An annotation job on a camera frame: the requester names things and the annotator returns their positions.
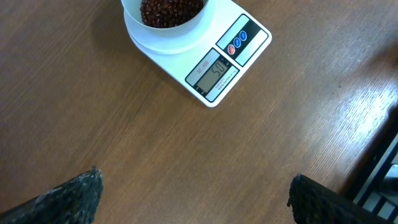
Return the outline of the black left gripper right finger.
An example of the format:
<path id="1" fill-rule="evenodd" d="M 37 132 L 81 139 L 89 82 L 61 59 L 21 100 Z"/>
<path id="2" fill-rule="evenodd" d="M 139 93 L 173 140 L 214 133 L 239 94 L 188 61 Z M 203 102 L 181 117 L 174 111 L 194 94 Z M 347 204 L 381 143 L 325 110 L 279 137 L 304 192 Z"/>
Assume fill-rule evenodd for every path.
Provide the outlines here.
<path id="1" fill-rule="evenodd" d="M 290 184 L 287 206 L 297 224 L 392 224 L 302 174 Z"/>

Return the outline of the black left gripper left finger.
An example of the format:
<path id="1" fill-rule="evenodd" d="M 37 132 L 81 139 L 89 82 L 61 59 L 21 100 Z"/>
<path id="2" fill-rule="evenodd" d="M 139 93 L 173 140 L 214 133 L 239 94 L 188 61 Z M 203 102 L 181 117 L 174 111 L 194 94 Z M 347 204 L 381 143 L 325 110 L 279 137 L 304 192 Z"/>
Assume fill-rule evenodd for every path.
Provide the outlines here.
<path id="1" fill-rule="evenodd" d="M 1 223 L 93 223 L 103 175 L 92 167 L 74 178 L 1 213 Z"/>

